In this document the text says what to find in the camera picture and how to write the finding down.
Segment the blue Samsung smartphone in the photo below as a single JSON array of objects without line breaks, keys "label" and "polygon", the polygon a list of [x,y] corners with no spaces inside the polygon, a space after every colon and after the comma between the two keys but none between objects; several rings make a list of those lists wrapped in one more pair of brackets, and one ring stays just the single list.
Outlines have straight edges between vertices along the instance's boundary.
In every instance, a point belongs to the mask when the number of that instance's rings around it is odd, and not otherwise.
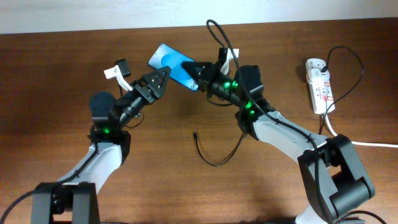
[{"label": "blue Samsung smartphone", "polygon": [[148,61],[148,65],[154,69],[168,66],[171,69],[170,78],[191,91],[197,91],[195,80],[182,68],[183,62],[193,62],[193,59],[171,48],[166,44],[160,44]]}]

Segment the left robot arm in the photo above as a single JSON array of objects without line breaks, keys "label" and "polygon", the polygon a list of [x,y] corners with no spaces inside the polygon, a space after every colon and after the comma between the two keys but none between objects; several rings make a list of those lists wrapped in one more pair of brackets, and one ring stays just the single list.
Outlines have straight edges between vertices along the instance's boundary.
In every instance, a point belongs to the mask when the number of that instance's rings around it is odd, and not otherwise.
[{"label": "left robot arm", "polygon": [[55,223],[54,216],[63,212],[72,213],[71,223],[100,222],[97,194],[129,154],[131,135],[124,127],[143,107],[163,96],[170,72],[170,67],[162,67],[128,83],[124,77],[131,72],[124,65],[104,71],[105,77],[117,79],[126,93],[116,99],[102,91],[91,98],[93,126],[88,153],[59,181],[36,187],[31,223]]}]

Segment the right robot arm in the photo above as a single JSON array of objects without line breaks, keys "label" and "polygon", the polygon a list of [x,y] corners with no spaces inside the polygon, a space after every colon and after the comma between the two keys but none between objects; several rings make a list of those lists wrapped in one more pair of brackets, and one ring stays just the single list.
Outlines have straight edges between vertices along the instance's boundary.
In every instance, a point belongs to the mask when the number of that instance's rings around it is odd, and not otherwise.
[{"label": "right robot arm", "polygon": [[375,196],[351,140],[315,134],[283,117],[262,95],[258,66],[244,65],[234,78],[222,74],[218,63],[184,62],[182,68],[200,91],[239,108],[235,117],[244,135],[276,147],[299,165],[309,204],[292,223],[338,223]]}]

